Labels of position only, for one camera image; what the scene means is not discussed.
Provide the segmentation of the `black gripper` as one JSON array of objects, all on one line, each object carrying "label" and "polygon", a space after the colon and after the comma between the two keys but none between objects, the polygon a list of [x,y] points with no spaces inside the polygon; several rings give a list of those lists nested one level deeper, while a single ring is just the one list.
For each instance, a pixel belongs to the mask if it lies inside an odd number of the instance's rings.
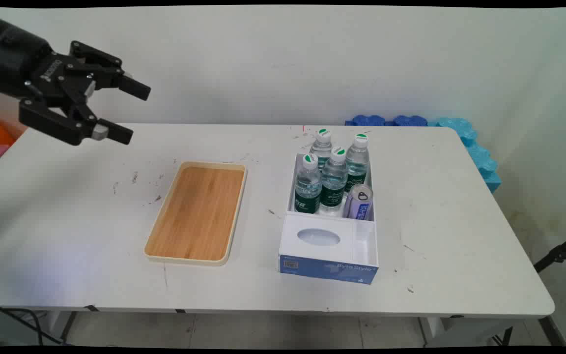
[{"label": "black gripper", "polygon": [[70,63],[69,74],[91,78],[96,89],[116,88],[146,101],[151,88],[126,75],[121,59],[85,43],[72,41],[69,56],[0,18],[0,94],[18,101],[20,123],[73,146],[84,139],[128,145],[133,130],[99,118],[88,96],[69,96],[58,77]]}]

